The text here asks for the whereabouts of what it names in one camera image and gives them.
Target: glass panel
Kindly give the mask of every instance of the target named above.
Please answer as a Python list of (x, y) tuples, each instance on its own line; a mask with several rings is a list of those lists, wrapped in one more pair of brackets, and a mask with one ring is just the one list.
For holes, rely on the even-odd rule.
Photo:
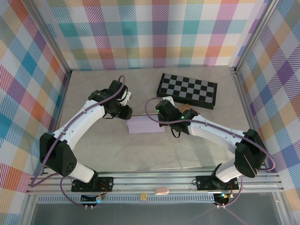
[(37, 204), (31, 224), (280, 225), (281, 222), (272, 193), (246, 193), (226, 209), (217, 209), (211, 203), (103, 204), (94, 210), (72, 204)]

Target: red wire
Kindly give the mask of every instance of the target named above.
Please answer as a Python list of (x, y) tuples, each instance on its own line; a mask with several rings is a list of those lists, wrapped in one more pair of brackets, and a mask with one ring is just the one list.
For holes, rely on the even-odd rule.
[(103, 195), (105, 195), (105, 194), (107, 193), (107, 191), (108, 191), (108, 190), (107, 190), (106, 184), (100, 183), (99, 186), (101, 187), (101, 191), (102, 191)]
[(231, 192), (230, 192), (230, 194), (232, 194), (232, 193), (233, 193), (233, 185), (232, 185), (231, 183), (229, 183), (229, 185), (230, 185), (230, 187), (231, 187)]

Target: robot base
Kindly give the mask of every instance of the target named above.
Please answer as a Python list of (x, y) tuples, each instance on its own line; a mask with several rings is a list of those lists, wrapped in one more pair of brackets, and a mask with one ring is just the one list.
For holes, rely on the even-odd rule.
[(227, 183), (223, 183), (222, 181), (218, 181), (219, 187), (217, 187), (214, 182), (213, 176), (196, 176), (196, 185), (198, 191), (207, 191), (207, 190), (223, 190), (230, 191), (231, 188), (233, 190), (239, 190), (238, 180), (236, 178), (231, 179)]
[(72, 182), (71, 192), (111, 192), (113, 190), (113, 177), (94, 177), (89, 183), (80, 180)]

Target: checkered board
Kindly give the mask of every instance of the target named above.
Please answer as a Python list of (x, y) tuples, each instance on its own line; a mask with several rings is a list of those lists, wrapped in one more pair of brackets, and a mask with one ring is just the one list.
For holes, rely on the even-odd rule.
[(163, 74), (156, 95), (172, 96), (174, 102), (213, 109), (216, 103), (217, 83), (183, 76)]

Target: metal grate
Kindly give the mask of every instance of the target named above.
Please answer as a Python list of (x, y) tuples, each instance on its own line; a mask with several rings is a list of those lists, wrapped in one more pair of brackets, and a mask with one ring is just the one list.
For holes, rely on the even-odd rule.
[[(80, 195), (74, 195), (71, 199), (80, 202)], [(168, 195), (148, 195), (147, 201), (141, 201), (139, 194), (120, 195), (109, 194), (101, 203), (211, 203), (214, 201), (213, 194), (168, 194)], [(38, 204), (70, 203), (63, 195), (41, 195)]]

